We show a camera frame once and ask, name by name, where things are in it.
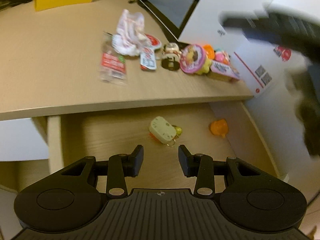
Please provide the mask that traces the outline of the round pink toy case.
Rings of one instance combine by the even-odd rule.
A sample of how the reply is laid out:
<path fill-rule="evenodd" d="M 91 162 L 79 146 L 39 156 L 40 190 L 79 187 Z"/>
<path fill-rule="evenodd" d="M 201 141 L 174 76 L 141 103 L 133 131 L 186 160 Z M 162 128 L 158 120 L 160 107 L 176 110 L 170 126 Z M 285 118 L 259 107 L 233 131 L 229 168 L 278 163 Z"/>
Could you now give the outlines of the round pink toy case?
<path fill-rule="evenodd" d="M 182 50 L 180 68 L 186 74 L 208 74 L 212 60 L 204 48 L 197 44 L 190 44 Z"/>

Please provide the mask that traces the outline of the orange plastic toy on desk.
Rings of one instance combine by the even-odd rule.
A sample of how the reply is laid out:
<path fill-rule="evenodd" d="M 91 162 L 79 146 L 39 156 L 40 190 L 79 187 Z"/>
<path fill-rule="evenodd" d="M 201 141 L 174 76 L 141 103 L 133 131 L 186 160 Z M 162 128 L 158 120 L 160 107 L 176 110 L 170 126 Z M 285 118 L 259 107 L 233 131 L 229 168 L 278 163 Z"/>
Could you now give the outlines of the orange plastic toy on desk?
<path fill-rule="evenodd" d="M 206 52 L 206 55 L 208 56 L 208 59 L 214 60 L 215 59 L 215 50 L 210 44 L 205 44 L 202 46 L 204 51 Z"/>

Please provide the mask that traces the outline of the large white cardboard box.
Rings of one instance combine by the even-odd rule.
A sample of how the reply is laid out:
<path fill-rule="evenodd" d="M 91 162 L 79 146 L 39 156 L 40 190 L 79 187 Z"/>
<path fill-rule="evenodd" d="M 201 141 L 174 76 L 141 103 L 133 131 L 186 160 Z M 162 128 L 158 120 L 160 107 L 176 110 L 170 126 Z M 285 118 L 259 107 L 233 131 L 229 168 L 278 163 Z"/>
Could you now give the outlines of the large white cardboard box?
<path fill-rule="evenodd" d="M 232 65 L 259 97 L 273 87 L 287 69 L 302 69 L 306 58 L 282 46 L 248 40 L 237 30 L 220 25 L 224 13 L 254 16 L 265 9 L 299 14 L 319 21 L 319 0 L 200 0 L 179 37 L 181 42 L 210 44 L 231 56 Z"/>

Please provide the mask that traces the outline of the pink toy on desk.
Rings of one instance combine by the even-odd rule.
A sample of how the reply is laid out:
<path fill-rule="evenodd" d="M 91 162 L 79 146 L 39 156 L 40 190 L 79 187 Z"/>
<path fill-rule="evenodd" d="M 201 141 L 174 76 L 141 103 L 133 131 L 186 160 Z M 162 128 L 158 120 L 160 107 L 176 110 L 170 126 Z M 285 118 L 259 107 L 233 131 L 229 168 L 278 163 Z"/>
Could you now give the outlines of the pink toy on desk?
<path fill-rule="evenodd" d="M 229 54 L 222 49 L 217 49 L 215 51 L 214 60 L 225 65 L 230 65 Z"/>

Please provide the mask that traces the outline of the white pink cloth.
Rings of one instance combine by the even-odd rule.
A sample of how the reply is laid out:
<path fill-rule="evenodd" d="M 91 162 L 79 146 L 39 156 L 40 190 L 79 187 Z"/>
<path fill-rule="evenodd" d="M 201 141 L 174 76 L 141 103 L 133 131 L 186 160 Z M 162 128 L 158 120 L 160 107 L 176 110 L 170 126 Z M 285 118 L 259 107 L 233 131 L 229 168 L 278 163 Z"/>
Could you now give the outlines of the white pink cloth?
<path fill-rule="evenodd" d="M 150 44 L 146 37 L 144 16 L 124 9 L 112 36 L 115 51 L 124 56 L 139 56 L 142 48 Z"/>

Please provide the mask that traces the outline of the pink illustrated package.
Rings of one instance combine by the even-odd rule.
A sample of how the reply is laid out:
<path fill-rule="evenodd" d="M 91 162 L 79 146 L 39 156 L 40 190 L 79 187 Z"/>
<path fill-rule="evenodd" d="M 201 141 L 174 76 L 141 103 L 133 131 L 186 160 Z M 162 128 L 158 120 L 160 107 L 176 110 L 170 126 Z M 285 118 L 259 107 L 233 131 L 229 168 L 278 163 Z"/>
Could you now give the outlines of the pink illustrated package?
<path fill-rule="evenodd" d="M 232 65 L 227 65 L 218 61 L 213 61 L 208 76 L 212 79 L 237 82 L 241 80 L 240 74 Z"/>

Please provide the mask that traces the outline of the red white paddle-shaped package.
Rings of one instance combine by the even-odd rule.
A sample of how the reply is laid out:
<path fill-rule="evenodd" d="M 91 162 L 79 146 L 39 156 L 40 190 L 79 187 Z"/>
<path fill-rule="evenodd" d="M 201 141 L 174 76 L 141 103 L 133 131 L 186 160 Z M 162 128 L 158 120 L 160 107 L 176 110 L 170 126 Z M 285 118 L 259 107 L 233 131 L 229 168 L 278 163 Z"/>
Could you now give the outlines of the red white paddle-shaped package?
<path fill-rule="evenodd" d="M 157 69 L 155 51 L 162 47 L 161 41 L 153 35 L 146 34 L 150 45 L 144 47 L 140 53 L 140 68 L 145 71 L 155 71 Z"/>

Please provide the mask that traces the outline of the small black white figurine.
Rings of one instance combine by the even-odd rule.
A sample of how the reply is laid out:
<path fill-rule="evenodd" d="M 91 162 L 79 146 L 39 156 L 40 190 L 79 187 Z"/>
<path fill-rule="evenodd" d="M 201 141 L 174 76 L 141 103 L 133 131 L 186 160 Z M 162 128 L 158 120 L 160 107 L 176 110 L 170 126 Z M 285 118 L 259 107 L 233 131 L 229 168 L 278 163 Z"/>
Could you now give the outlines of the small black white figurine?
<path fill-rule="evenodd" d="M 163 47 L 161 67 L 170 71 L 180 69 L 181 51 L 176 43 L 167 43 Z"/>

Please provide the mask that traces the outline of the clear plastic water bottle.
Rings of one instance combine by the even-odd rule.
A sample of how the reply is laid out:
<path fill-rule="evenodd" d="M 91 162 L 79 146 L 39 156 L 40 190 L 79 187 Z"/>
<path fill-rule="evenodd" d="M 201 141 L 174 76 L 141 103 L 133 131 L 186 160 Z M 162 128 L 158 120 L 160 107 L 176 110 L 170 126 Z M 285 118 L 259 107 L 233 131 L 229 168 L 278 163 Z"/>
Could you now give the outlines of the clear plastic water bottle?
<path fill-rule="evenodd" d="M 103 33 L 99 76 L 104 82 L 125 83 L 127 81 L 125 58 L 113 48 L 112 37 L 110 33 Z"/>

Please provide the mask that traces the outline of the orange plastic toy in drawer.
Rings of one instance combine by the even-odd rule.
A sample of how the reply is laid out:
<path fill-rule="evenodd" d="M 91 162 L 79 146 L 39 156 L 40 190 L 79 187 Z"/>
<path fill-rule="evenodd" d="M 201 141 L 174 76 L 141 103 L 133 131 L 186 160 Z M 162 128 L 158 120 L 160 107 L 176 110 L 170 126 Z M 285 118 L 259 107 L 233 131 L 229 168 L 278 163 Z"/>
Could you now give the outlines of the orange plastic toy in drawer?
<path fill-rule="evenodd" d="M 229 127 L 225 119 L 220 119 L 212 122 L 209 125 L 209 130 L 213 135 L 225 138 L 229 132 Z"/>

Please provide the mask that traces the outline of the cream cat-face keychain toy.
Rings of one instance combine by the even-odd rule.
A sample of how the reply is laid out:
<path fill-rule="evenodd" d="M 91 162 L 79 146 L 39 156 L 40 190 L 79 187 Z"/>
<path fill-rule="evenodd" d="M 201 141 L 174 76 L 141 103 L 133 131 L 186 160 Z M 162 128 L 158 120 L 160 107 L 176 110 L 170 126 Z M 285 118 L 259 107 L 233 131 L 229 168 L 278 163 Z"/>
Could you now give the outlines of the cream cat-face keychain toy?
<path fill-rule="evenodd" d="M 182 134 L 182 128 L 170 124 L 162 116 L 157 116 L 149 124 L 149 134 L 161 144 L 173 147 Z"/>

